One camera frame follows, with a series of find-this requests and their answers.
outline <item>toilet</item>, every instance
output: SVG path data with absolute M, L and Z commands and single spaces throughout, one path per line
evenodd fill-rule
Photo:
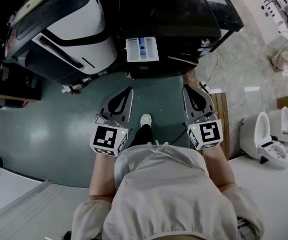
M 288 142 L 288 108 L 283 107 L 268 113 L 270 134 L 281 142 Z
M 266 158 L 275 166 L 288 167 L 288 149 L 270 136 L 270 124 L 265 112 L 243 119 L 239 134 L 240 148 L 254 159 Z

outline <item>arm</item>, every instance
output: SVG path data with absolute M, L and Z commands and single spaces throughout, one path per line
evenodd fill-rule
M 89 196 L 92 200 L 104 200 L 110 203 L 113 201 L 116 194 L 114 166 L 114 157 L 104 154 L 96 155 L 89 186 Z
M 209 177 L 233 205 L 238 220 L 238 239 L 261 239 L 264 227 L 259 209 L 248 191 L 236 186 L 233 171 L 220 145 L 203 151 Z
M 221 192 L 236 186 L 233 171 L 220 145 L 204 149 L 203 152 L 209 177 L 215 186 Z

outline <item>white shirt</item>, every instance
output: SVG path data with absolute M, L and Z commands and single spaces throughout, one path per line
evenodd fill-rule
M 72 240 L 152 240 L 190 235 L 205 240 L 260 239 L 256 204 L 240 187 L 221 193 L 205 161 L 183 147 L 139 145 L 115 163 L 112 204 L 88 200 L 78 206 Z

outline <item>black pants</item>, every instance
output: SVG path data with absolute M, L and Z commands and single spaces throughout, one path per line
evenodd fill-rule
M 153 132 L 149 125 L 144 124 L 135 135 L 133 142 L 129 145 L 130 147 L 136 145 L 146 145 L 148 142 L 153 143 Z

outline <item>white sneaker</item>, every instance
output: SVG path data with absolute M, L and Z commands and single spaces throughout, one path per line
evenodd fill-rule
M 152 117 L 150 116 L 150 114 L 143 114 L 142 117 L 140 118 L 140 127 L 142 127 L 143 125 L 152 125 Z

